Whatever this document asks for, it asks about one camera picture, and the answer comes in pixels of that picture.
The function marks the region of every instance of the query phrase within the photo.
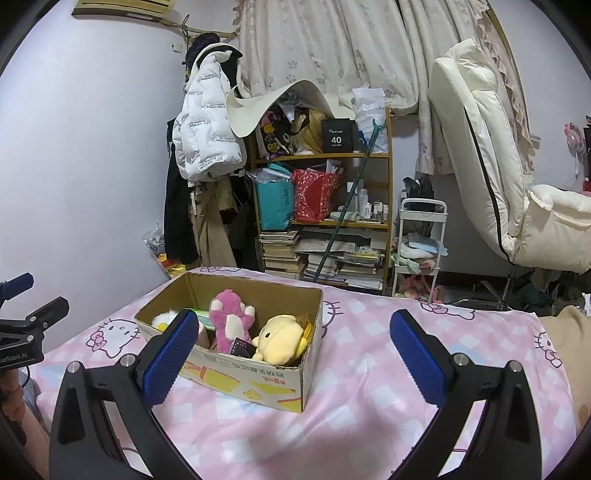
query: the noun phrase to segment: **curtain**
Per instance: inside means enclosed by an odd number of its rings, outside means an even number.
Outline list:
[[[514,129],[515,143],[521,157],[525,174],[534,171],[535,151],[539,147],[539,138],[530,133],[530,124],[525,108],[525,96],[519,81],[517,65],[509,51],[506,39],[501,37],[490,16],[480,8],[480,0],[470,0],[475,8],[476,23],[480,43],[491,55],[493,64],[498,69],[502,83],[508,95],[511,113],[509,122]]]
[[[343,97],[382,88],[399,115],[416,111],[417,71],[396,0],[238,0],[234,10],[252,96],[307,79]]]
[[[359,86],[383,88],[398,115],[418,112],[416,170],[453,173],[428,99],[431,65],[462,40],[483,44],[476,21],[487,9],[486,0],[237,0],[242,78],[252,96],[301,79],[341,97]],[[498,62],[484,51],[515,130]]]

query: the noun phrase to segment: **blue gripper pad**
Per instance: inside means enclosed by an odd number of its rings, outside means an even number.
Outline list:
[[[162,335],[153,337],[138,355],[153,356],[147,368],[138,373],[139,382],[148,408],[164,403],[178,373],[197,341],[199,321],[197,314],[189,309],[182,310]]]
[[[406,310],[392,314],[390,338],[427,403],[443,406],[453,379],[450,354]]]
[[[0,300],[10,300],[27,291],[33,286],[33,276],[30,273],[13,278],[0,284]]]

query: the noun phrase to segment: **pink plush toy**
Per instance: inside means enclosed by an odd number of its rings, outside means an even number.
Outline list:
[[[232,290],[224,290],[212,300],[209,319],[216,328],[218,352],[228,353],[236,337],[252,342],[248,329],[255,323],[255,308],[245,306]]]

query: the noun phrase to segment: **teal shopping bag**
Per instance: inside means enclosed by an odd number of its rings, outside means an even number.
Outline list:
[[[271,163],[268,168],[290,174],[290,171]],[[273,183],[256,184],[259,216],[263,230],[285,230],[294,217],[294,185],[291,178]]]

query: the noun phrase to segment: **white rolling cart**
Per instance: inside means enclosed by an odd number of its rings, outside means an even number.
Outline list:
[[[424,203],[430,205],[438,205],[443,208],[443,212],[419,212],[416,210],[408,210],[407,205],[409,203]],[[433,277],[431,282],[431,296],[430,301],[433,301],[433,292],[435,289],[435,283],[437,281],[437,275],[439,273],[439,262],[441,260],[441,249],[443,247],[443,237],[445,236],[445,225],[447,222],[447,205],[441,200],[431,199],[420,199],[420,198],[406,198],[406,192],[402,192],[400,196],[399,208],[398,208],[398,252],[396,254],[396,261],[394,263],[394,284],[392,286],[392,296],[396,291],[396,281],[399,273],[405,275],[425,275]],[[439,238],[439,252],[437,253],[437,259],[435,262],[435,268],[433,269],[421,269],[419,273],[413,272],[409,267],[400,265],[400,245],[402,244],[402,232],[404,228],[405,220],[415,220],[420,222],[433,222],[441,223],[441,237]]]

